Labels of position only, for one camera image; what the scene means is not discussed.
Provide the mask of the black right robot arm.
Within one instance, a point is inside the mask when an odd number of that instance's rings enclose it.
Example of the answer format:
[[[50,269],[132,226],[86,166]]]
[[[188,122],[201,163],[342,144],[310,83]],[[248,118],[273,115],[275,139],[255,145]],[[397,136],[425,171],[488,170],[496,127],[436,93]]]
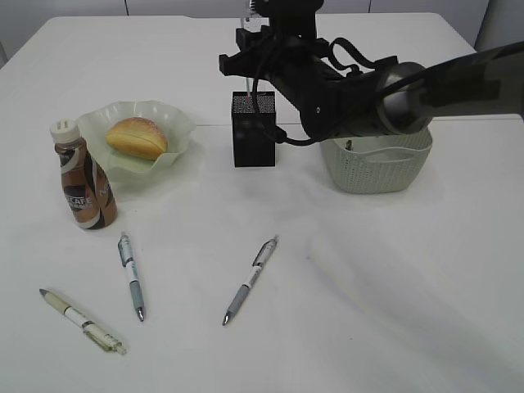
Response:
[[[410,135],[438,117],[523,112],[523,45],[424,67],[395,56],[370,61],[345,38],[327,41],[237,31],[220,55],[226,76],[268,81],[299,112],[301,146],[333,138]]]

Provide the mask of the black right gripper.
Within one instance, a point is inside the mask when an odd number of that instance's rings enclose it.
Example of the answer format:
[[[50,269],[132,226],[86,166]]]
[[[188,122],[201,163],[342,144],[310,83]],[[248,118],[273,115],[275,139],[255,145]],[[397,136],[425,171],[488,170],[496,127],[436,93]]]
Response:
[[[265,80],[293,106],[303,106],[340,81],[340,74],[314,52],[314,43],[293,36],[279,40],[265,25],[260,32],[236,29],[236,40],[239,52],[219,55],[220,72]]]

